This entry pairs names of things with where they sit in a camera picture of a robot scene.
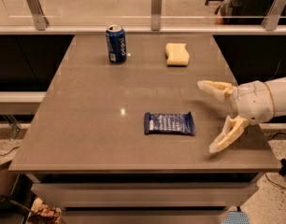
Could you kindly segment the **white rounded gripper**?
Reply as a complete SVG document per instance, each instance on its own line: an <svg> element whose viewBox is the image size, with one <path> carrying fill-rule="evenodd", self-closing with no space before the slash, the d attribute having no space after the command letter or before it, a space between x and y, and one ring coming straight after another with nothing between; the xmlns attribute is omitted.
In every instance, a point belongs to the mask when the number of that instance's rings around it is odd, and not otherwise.
<svg viewBox="0 0 286 224"><path fill-rule="evenodd" d="M270 121L275 104L268 82L253 81L238 87L227 82L200 80L197 86L220 102L229 98L235 118L226 117L221 133L209 145L210 153L218 153L237 140L249 125Z"/></svg>

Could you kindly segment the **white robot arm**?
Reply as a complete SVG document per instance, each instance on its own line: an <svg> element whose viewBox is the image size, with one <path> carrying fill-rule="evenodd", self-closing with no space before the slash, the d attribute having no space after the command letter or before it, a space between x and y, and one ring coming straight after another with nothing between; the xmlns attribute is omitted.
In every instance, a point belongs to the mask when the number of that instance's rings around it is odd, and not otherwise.
<svg viewBox="0 0 286 224"><path fill-rule="evenodd" d="M226 117L222 132L209 145L210 153L232 145L250 125L286 116L286 77L266 82L256 80L237 87L227 82L200 80L197 86L220 102L228 100L236 115Z"/></svg>

